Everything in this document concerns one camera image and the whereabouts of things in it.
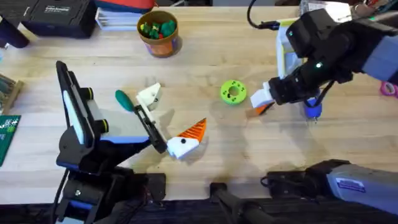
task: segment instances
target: orange and white toy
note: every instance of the orange and white toy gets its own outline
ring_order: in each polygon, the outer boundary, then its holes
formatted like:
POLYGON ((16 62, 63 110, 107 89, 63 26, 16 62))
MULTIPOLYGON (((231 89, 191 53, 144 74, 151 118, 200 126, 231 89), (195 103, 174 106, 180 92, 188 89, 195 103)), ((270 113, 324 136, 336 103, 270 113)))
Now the orange and white toy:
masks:
POLYGON ((186 153, 199 146, 206 130, 206 118, 191 128, 167 141, 167 150, 171 156, 180 159, 186 153))

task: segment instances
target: green handle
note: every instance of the green handle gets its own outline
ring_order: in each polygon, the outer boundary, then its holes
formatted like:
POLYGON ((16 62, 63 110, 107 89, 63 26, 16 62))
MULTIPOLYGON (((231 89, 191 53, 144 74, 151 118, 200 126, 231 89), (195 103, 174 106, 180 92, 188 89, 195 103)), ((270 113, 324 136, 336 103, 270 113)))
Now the green handle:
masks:
POLYGON ((130 100, 130 98, 121 90, 116 90, 114 93, 117 101, 122 105, 122 107, 130 112, 134 112, 134 104, 130 100))

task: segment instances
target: orange object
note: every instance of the orange object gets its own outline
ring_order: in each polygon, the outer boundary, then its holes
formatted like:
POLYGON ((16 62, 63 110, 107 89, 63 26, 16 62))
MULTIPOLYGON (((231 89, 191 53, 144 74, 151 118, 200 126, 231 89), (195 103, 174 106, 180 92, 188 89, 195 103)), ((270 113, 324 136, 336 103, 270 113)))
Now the orange object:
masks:
POLYGON ((258 115, 262 115, 264 112, 266 112, 274 103, 270 103, 264 106, 260 106, 258 108, 256 108, 256 113, 258 115))
POLYGON ((197 122, 191 128, 180 133, 177 137, 193 138, 201 142, 203 136, 205 135, 205 131, 206 131, 206 118, 197 122))

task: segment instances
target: cup of pens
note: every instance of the cup of pens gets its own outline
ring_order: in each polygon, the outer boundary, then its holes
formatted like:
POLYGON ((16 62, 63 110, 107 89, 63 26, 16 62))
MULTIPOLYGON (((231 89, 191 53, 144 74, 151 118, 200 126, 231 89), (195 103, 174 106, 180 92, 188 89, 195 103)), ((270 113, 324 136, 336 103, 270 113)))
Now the cup of pens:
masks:
POLYGON ((178 22, 169 12, 151 11, 137 23, 140 38, 155 57, 169 57, 177 50, 178 22))

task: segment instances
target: pink object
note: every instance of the pink object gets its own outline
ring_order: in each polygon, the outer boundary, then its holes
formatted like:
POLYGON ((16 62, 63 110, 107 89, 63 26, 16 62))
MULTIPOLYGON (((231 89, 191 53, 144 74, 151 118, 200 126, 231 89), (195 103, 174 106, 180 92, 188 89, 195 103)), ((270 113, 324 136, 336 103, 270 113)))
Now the pink object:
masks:
POLYGON ((381 82, 380 92, 384 96, 395 96, 398 98, 398 86, 389 82, 381 82))

